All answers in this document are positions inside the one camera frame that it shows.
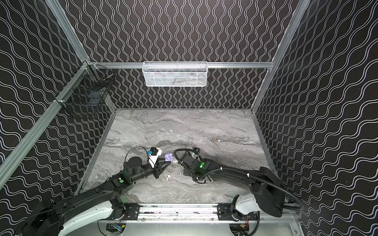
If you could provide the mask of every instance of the white wire mesh basket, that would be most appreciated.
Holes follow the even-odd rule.
[[[204,87],[208,83],[208,63],[143,62],[142,73],[147,86]]]

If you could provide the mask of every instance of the metal linear rail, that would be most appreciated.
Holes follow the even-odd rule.
[[[268,146],[266,145],[264,135],[262,134],[262,131],[261,131],[261,128],[260,128],[260,125],[259,125],[259,121],[257,120],[256,114],[253,111],[251,111],[251,113],[252,113],[252,120],[253,120],[253,123],[255,124],[257,134],[259,135],[259,139],[260,139],[260,143],[261,143],[262,149],[264,150],[264,154],[265,154],[266,160],[268,161],[269,169],[276,176],[278,176],[277,175],[277,170],[276,170],[276,168],[274,167],[274,164],[273,164],[273,159],[270,156]]]
[[[297,28],[302,20],[303,15],[305,14],[308,6],[310,4],[310,0],[300,0],[296,7],[296,10],[293,14],[293,17],[290,20],[289,26],[287,27],[286,33],[283,36],[280,46],[274,56],[274,66],[273,68],[266,74],[263,83],[258,91],[258,94],[253,102],[252,111],[256,112],[257,108],[259,107],[261,100],[263,99],[265,92],[268,90],[270,82],[273,80],[273,76],[276,73],[279,65],[281,64],[282,59],[286,53],[287,48],[289,47],[291,40]]]
[[[58,24],[65,33],[68,41],[72,45],[72,48],[75,50],[77,57],[81,62],[89,61],[89,56],[84,50],[83,45],[81,44],[79,38],[77,37],[75,30],[71,26],[70,21],[68,20],[65,11],[60,5],[58,0],[46,0],[46,4],[50,8],[51,12],[54,14]]]
[[[218,204],[140,204],[137,220],[125,220],[122,223],[203,223],[203,224],[229,224],[234,221],[220,221],[217,215]],[[295,224],[295,214],[283,214],[274,217],[260,211],[260,223],[291,223]],[[102,223],[115,223],[116,221],[100,221]]]
[[[111,113],[115,112],[116,111],[116,106],[114,105],[112,99],[110,98],[110,95],[106,95],[106,98],[105,98],[105,104],[109,107],[109,110]]]
[[[70,82],[63,88],[63,90],[56,97],[56,100],[63,100],[64,96],[70,91],[75,83],[80,79],[81,74],[86,71],[87,63],[78,69],[77,73],[72,77]],[[56,114],[60,111],[62,106],[54,100],[50,106],[45,110],[41,117],[35,122],[27,134],[21,139],[9,156],[0,166],[0,189],[5,185],[8,179],[12,176],[14,171],[24,160],[25,156],[29,153],[30,149],[38,141],[40,136],[46,130],[47,126],[54,119]]]
[[[142,69],[143,62],[89,62],[109,69]],[[208,62],[209,69],[222,68],[273,68],[273,62]]]
[[[81,179],[80,183],[79,183],[79,186],[77,187],[76,189],[76,192],[75,192],[75,196],[79,194],[81,188],[87,183],[87,180],[89,178],[89,175],[91,174],[92,172],[92,169],[96,163],[96,160],[97,160],[97,157],[98,155],[100,154],[100,151],[102,149],[102,146],[104,145],[105,143],[105,140],[106,140],[106,137],[108,136],[108,133],[110,131],[110,128],[113,124],[113,121],[114,121],[114,118],[115,118],[116,114],[115,113],[112,113],[110,118],[109,118],[109,121],[104,129],[104,133],[102,134],[101,136],[101,139],[96,147],[96,149],[94,150],[94,153],[92,155],[92,158],[91,160],[89,161],[89,164],[87,166],[87,169],[85,170],[85,173],[83,175],[83,178]]]
[[[302,227],[300,226],[298,222],[290,223],[290,228],[294,236],[304,236]]]

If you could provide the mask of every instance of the wall-mounted basket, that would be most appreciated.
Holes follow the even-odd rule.
[[[115,72],[103,66],[90,65],[63,100],[58,101],[76,119],[96,118],[105,103]]]
[[[146,86],[204,87],[208,83],[208,63],[143,62]]]

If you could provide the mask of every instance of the black wire mesh basket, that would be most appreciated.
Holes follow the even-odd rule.
[[[115,72],[103,66],[87,67],[73,88],[62,101],[66,112],[76,119],[95,119],[105,104]]]

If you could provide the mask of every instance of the black mounting plate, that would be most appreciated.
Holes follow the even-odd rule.
[[[138,203],[125,203],[125,220],[136,221],[139,215],[139,204]]]
[[[218,212],[221,213],[218,214],[218,220],[220,221],[231,221],[231,211],[230,211],[231,203],[219,203],[217,206]],[[248,214],[248,220],[250,221],[256,221],[257,220],[257,213],[251,212]]]

